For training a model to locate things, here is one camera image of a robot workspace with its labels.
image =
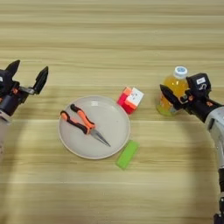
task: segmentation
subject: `juice bottle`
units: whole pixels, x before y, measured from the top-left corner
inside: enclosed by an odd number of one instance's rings
[[[185,94],[188,89],[187,81],[187,69],[183,66],[176,66],[172,75],[169,75],[164,80],[164,85],[170,88],[173,93],[180,98]],[[176,114],[177,110],[169,103],[166,98],[161,94],[159,103],[157,105],[157,110],[160,114],[164,116],[173,116]]]

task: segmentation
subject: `table surface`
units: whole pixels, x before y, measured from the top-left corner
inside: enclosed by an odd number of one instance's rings
[[[158,85],[183,65],[206,72],[224,102],[223,0],[2,0],[0,67],[48,82],[13,116],[0,171],[0,223],[213,223],[214,144],[203,123],[155,110]],[[76,157],[59,140],[60,111],[86,95],[145,93],[131,120],[138,153],[126,171],[113,157]]]

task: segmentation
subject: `white plate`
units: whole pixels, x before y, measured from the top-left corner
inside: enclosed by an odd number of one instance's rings
[[[71,102],[65,111],[83,123],[70,109],[72,103],[85,111],[89,120],[95,123],[96,129],[111,145],[108,147],[91,135],[84,135],[80,129],[60,118],[60,139],[72,153],[82,158],[107,158],[117,153],[127,143],[130,137],[130,120],[115,101],[102,96],[88,96]]]

